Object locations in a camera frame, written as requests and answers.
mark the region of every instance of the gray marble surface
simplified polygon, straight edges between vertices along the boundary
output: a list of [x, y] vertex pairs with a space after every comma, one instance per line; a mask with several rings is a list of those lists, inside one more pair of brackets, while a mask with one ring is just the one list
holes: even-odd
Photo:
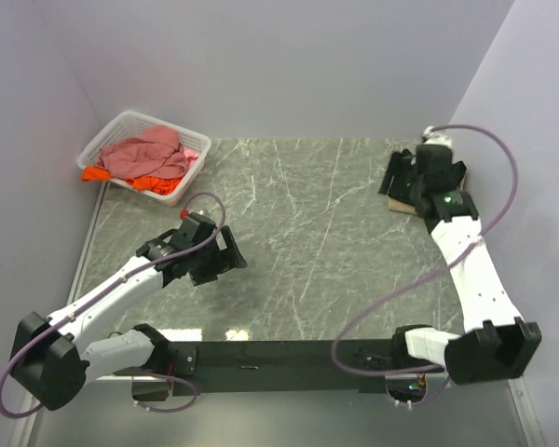
[[[126, 331], [197, 330], [204, 340], [331, 339], [367, 305], [444, 265], [423, 222], [387, 209], [377, 194], [389, 154], [405, 142], [369, 139], [259, 139], [213, 142], [185, 197], [212, 191], [249, 263], [211, 284], [188, 278], [129, 309], [111, 325]], [[177, 226], [169, 208], [108, 187], [89, 247], [79, 296], [112, 275], [146, 240]], [[194, 210], [219, 210], [198, 199]], [[390, 337], [428, 323], [461, 333], [450, 277], [386, 304], [349, 338]]]

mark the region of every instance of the folded clothing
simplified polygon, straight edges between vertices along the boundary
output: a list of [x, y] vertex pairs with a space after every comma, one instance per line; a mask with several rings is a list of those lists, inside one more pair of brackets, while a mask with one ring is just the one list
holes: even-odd
[[94, 166], [86, 167], [83, 182], [124, 180], [137, 191], [165, 196], [174, 191], [199, 156], [180, 144], [178, 133], [166, 126], [153, 126], [140, 137], [104, 146]]

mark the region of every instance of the laundry basket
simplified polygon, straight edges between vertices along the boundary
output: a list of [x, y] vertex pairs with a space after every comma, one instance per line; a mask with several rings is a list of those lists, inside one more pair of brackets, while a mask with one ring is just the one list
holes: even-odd
[[186, 192], [190, 183], [195, 180], [197, 174], [199, 174], [203, 169], [205, 156], [207, 156], [207, 153], [211, 148], [211, 139], [205, 135], [181, 128], [180, 126], [175, 126], [149, 115], [127, 111], [121, 113], [110, 121], [108, 125], [103, 128], [93, 140], [91, 140], [76, 160], [76, 165], [81, 169], [84, 169], [87, 166], [93, 166], [97, 157], [100, 156], [100, 150], [104, 146], [119, 142], [120, 140], [124, 140], [128, 137], [138, 137], [146, 128], [150, 128], [156, 124], [162, 124], [176, 130], [178, 132], [178, 137], [180, 138], [180, 143], [183, 146], [189, 147], [193, 151], [200, 153], [197, 162], [186, 173], [178, 186], [176, 186], [172, 193], [162, 196], [151, 191], [136, 191], [132, 189], [132, 186], [119, 179], [112, 179], [110, 182], [173, 207], [178, 203], [180, 197], [182, 197]]

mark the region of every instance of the white wall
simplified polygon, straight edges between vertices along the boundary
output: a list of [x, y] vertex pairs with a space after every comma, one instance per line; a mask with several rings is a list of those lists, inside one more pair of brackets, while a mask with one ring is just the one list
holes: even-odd
[[[75, 156], [98, 130], [32, 2], [0, 0], [0, 373], [20, 319], [66, 301], [96, 197]], [[0, 415], [0, 446], [12, 427]]]
[[[488, 237], [502, 280], [543, 343], [526, 379], [550, 446], [559, 446], [559, 0], [516, 0], [452, 119], [498, 133], [520, 169], [517, 201]], [[492, 217], [509, 190], [493, 144], [455, 135], [470, 189]]]
[[104, 123], [410, 136], [446, 122], [512, 0], [35, 0]]

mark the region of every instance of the pink cloth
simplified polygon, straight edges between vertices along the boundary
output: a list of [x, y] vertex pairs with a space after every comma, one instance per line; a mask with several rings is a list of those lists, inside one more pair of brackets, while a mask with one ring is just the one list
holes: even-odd
[[95, 162], [117, 179], [136, 179], [143, 175], [159, 179], [184, 177], [195, 164], [198, 153], [183, 147], [176, 130], [153, 126], [140, 137], [127, 138], [104, 146]]

